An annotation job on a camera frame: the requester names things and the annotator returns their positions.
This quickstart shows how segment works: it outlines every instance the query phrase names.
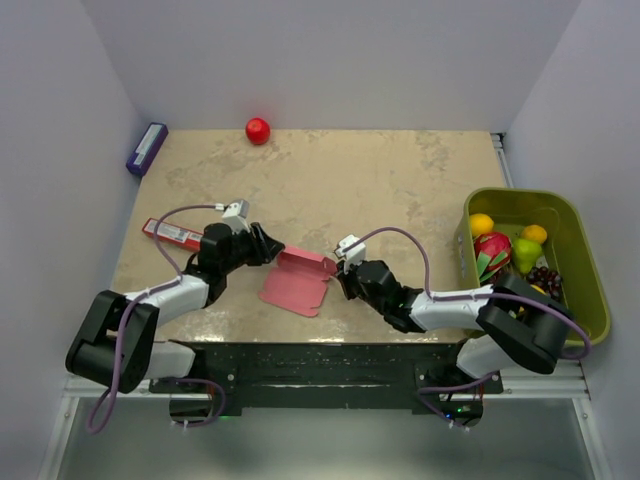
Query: red apple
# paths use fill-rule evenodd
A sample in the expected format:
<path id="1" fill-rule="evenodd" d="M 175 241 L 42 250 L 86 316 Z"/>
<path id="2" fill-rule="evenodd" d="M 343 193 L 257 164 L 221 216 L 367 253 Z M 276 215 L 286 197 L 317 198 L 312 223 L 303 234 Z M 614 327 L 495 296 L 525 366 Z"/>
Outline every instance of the red apple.
<path id="1" fill-rule="evenodd" d="M 247 138 L 254 145 L 262 145 L 267 143 L 269 136 L 271 135 L 271 128 L 269 124 L 261 118 L 252 118 L 247 122 L 245 127 Z"/>

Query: purple eraser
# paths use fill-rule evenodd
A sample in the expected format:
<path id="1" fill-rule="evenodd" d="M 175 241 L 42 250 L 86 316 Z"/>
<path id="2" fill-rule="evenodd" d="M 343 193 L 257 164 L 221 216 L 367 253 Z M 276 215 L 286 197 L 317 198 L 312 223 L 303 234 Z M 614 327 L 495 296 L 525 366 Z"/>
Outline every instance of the purple eraser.
<path id="1" fill-rule="evenodd" d="M 138 143 L 135 151 L 127 160 L 127 169 L 134 175 L 143 177 L 156 154 L 162 146 L 164 139 L 167 138 L 169 129 L 163 123 L 151 123 L 145 132 L 142 140 Z"/>

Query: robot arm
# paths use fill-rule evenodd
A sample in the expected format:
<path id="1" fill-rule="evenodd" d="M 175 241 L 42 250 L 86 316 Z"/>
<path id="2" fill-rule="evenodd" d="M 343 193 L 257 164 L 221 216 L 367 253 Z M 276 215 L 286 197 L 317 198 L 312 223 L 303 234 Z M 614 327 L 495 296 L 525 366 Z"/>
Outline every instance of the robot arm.
<path id="1" fill-rule="evenodd" d="M 430 372 L 437 383 L 468 383 L 514 365 L 542 374 L 555 369 L 569 327 L 523 302 L 491 296 L 502 293 L 533 300 L 573 319 L 563 305 L 515 275 L 502 276 L 496 285 L 429 295 L 423 289 L 401 285 L 383 261 L 365 260 L 364 244 L 349 249 L 358 240 L 350 235 L 335 251 L 341 259 L 337 278 L 347 299 L 364 300 L 404 333 L 458 327 L 487 334 L 467 340 L 448 367 Z"/>
<path id="2" fill-rule="evenodd" d="M 184 377 L 195 353 L 175 342 L 154 342 L 157 327 L 211 305 L 226 289 L 227 275 L 243 265 L 270 263 L 284 249 L 284 244 L 270 238 L 259 223 L 247 224 L 248 207 L 244 200 L 225 207 L 223 223 L 204 229 L 200 251 L 191 256 L 180 277 L 140 292 L 99 293 L 69 349 L 67 370 L 111 386 L 116 340 L 108 331 L 118 330 L 127 306 L 147 292 L 125 327 L 118 391 L 129 393 L 144 379 Z"/>

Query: red box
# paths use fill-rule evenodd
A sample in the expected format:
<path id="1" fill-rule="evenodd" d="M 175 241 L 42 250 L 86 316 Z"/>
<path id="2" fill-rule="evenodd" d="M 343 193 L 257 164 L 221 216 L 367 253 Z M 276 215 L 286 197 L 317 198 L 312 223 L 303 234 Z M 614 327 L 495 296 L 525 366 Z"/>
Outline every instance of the red box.
<path id="1" fill-rule="evenodd" d="M 153 229 L 156 228 L 158 220 L 150 218 L 142 227 L 142 232 L 153 238 Z M 164 242 L 172 243 L 191 252 L 200 251 L 200 239 L 202 234 L 194 230 L 182 228 L 171 223 L 162 222 L 158 229 L 158 238 Z"/>

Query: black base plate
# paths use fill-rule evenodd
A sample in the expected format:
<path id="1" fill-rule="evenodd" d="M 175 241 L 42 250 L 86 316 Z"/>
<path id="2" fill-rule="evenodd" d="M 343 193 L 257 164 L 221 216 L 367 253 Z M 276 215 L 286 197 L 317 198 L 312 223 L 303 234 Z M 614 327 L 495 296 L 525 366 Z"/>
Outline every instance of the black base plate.
<path id="1" fill-rule="evenodd" d="M 431 413 L 417 390 L 434 385 L 429 372 L 451 367 L 456 344 L 184 343 L 196 352 L 190 378 L 218 383 L 227 393 L 225 415 L 243 408 L 402 409 Z M 205 393 L 201 385 L 157 380 L 152 393 Z M 502 393 L 490 380 L 485 393 Z M 438 395 L 427 395 L 443 407 Z M 479 401 L 473 404 L 477 411 Z M 203 400 L 172 400 L 175 419 L 202 416 Z"/>

